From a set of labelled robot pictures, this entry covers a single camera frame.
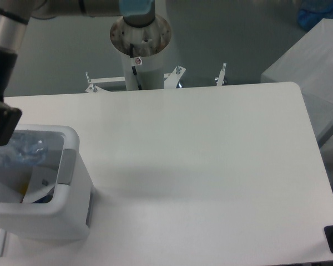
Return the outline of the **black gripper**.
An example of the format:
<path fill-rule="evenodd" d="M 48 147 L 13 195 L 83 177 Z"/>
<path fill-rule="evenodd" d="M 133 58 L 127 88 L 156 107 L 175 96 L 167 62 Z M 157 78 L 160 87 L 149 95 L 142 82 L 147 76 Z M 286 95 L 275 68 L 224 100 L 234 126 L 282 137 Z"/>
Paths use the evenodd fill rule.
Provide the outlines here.
<path fill-rule="evenodd" d="M 0 50 L 0 146 L 11 139 L 22 111 L 3 102 L 3 94 L 16 64 L 17 54 Z"/>

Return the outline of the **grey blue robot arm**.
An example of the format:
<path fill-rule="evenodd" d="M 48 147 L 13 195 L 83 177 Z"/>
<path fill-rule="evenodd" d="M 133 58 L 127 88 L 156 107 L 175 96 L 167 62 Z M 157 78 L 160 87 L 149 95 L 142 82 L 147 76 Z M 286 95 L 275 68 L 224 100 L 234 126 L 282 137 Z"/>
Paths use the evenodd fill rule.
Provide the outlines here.
<path fill-rule="evenodd" d="M 146 27 L 155 19 L 154 1 L 0 1 L 0 146 L 8 144 L 22 116 L 4 103 L 4 91 L 15 67 L 31 18 L 59 16 L 122 16 L 132 27 Z"/>

